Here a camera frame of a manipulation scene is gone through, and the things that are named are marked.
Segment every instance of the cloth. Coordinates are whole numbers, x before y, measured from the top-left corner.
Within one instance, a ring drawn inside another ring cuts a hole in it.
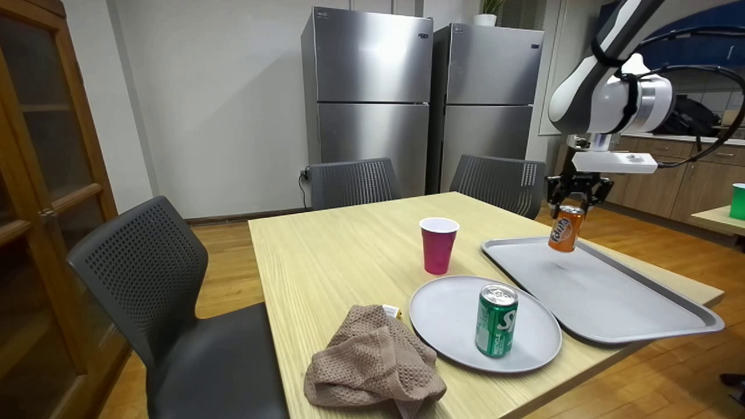
[[[444,396],[435,351],[380,305],[355,305],[328,347],[313,355],[304,397],[320,408],[393,400],[401,417]]]

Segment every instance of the plastic cup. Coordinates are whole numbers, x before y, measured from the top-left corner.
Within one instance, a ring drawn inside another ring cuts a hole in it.
[[[419,222],[423,245],[423,271],[431,274],[444,274],[449,267],[451,245],[456,241],[458,223],[443,216],[429,216]]]
[[[732,187],[732,205],[728,205],[732,218],[745,218],[745,183]]]

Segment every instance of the dining chair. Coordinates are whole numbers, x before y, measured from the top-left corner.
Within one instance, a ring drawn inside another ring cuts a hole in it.
[[[313,210],[401,198],[391,158],[313,162],[307,183]]]
[[[544,162],[463,153],[451,191],[536,218],[544,189]]]
[[[208,252],[167,198],[101,226],[68,264],[143,359],[150,417],[286,417],[265,307],[195,316]]]

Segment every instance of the white plate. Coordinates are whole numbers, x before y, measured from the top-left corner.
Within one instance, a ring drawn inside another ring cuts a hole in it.
[[[441,278],[429,281],[414,294],[409,305],[414,330],[444,359],[476,369],[528,373],[548,366],[562,351],[562,328],[544,307],[520,288],[514,337],[508,355],[488,359],[476,347],[480,290],[493,283],[500,281],[481,278]]]

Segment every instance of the stainless steel refrigerator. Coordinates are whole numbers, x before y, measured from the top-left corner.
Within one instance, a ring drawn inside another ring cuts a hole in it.
[[[303,31],[309,162],[391,158],[423,193],[434,21],[314,7]]]
[[[453,24],[435,33],[427,191],[460,153],[523,158],[543,31]]]

